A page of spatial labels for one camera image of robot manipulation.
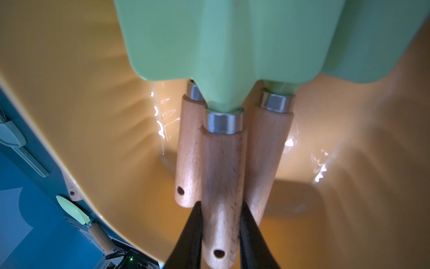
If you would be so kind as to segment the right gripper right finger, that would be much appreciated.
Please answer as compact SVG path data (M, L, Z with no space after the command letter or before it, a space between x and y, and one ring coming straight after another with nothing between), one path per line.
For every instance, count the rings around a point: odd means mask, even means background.
M240 219L240 264L242 269L280 269L245 202Z

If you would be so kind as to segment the green dustpan brush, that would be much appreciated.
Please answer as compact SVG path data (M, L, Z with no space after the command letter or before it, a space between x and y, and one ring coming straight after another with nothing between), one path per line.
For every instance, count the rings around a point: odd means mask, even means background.
M25 149L27 140L20 129L8 120L1 109L1 145L11 148L18 154L38 175L46 178L48 171Z

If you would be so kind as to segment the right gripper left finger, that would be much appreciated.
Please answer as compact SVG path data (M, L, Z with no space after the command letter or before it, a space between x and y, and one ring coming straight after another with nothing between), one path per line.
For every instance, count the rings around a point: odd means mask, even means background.
M196 202L180 238L164 264L164 269L200 269L202 260L203 217Z

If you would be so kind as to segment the yellow storage box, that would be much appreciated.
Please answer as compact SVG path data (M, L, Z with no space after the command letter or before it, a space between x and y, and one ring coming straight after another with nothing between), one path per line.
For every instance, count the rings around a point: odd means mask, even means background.
M174 198L186 84L134 73L112 1L1 2L1 102L113 232L162 262L190 214ZM319 75L293 111L260 225L280 267L429 268L429 22L383 79Z

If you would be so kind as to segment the green shovel corner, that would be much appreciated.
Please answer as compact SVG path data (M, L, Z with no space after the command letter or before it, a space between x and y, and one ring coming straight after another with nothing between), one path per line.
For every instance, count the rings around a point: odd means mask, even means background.
M115 250L115 244L96 220L91 219L82 209L63 196L57 195L56 199L60 207L64 209L68 215L73 217L81 225L86 225L88 227L88 232L101 247L104 254L109 255Z

